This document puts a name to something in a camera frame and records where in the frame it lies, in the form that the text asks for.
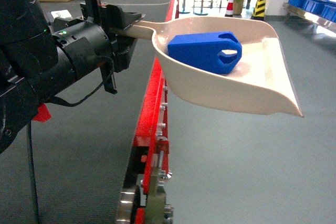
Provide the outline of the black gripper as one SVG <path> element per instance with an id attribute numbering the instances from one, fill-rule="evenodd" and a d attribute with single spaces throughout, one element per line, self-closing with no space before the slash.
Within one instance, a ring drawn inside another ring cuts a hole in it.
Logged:
<path id="1" fill-rule="evenodd" d="M 82 16 L 55 17 L 52 22 L 53 37 L 71 64 L 75 81 L 101 70 L 102 84 L 109 93 L 116 94 L 113 72 L 129 68 L 137 43 L 136 38 L 112 35 L 102 27 L 99 7 L 90 9 L 81 3 Z M 122 12 L 119 28 L 127 29 L 145 17 L 145 14 Z"/>

